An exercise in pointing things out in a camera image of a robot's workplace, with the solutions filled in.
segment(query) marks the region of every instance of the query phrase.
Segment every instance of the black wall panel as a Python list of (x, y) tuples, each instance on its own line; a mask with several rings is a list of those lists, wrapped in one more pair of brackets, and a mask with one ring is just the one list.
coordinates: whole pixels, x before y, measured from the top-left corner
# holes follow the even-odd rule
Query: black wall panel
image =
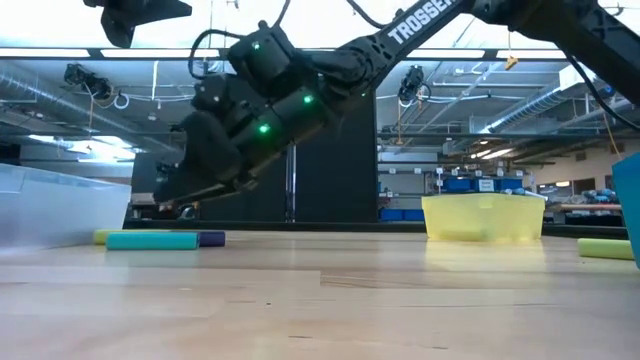
[(20, 165), (20, 145), (0, 144), (0, 163)]
[[(131, 177), (133, 193), (152, 193), (156, 188), (156, 163), (178, 162), (179, 154), (142, 153), (136, 155)], [(285, 157), (275, 161), (260, 174), (260, 184), (253, 190), (221, 199), (204, 201), (201, 220), (213, 221), (284, 221)]]
[(340, 129), (297, 147), (296, 221), (377, 222), (376, 123), (373, 96)]
[(285, 214), (285, 157), (259, 175), (260, 184), (252, 191), (201, 204), (202, 220), (277, 221)]

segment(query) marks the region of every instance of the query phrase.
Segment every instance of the blue storage container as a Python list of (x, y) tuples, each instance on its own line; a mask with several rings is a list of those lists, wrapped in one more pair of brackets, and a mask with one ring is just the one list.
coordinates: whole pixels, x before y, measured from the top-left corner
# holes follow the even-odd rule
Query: blue storage container
[(380, 221), (402, 221), (404, 219), (404, 211), (400, 209), (382, 209), (380, 210)]
[(613, 183), (622, 205), (624, 222), (631, 240), (636, 264), (640, 268), (640, 153), (613, 166)]
[(497, 179), (496, 180), (496, 191), (502, 190), (515, 190), (523, 188), (522, 179)]
[(404, 221), (424, 221), (424, 212), (419, 210), (405, 210)]
[(471, 182), (471, 179), (445, 179), (442, 184), (442, 190), (453, 193), (467, 192), (473, 189)]

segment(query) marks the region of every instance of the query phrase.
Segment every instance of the translucent yellow bin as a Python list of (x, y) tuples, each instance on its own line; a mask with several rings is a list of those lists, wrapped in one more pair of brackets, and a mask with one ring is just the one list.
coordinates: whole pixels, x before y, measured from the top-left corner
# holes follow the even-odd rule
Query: translucent yellow bin
[(437, 240), (530, 242), (542, 235), (544, 200), (503, 194), (422, 198), (427, 235)]

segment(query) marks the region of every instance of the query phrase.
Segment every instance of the teal object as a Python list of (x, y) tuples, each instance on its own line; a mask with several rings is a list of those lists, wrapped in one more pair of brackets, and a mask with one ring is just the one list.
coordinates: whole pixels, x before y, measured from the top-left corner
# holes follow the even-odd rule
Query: teal object
[(115, 232), (107, 236), (107, 250), (195, 250), (195, 232)]
[(640, 153), (613, 165), (613, 183), (622, 205), (631, 249), (640, 269)]

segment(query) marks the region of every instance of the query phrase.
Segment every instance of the wooden tabletop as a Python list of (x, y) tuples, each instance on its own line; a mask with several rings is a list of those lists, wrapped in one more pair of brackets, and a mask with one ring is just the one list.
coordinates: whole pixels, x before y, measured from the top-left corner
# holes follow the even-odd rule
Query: wooden tabletop
[(640, 270), (576, 241), (228, 233), (0, 257), (0, 358), (633, 359)]

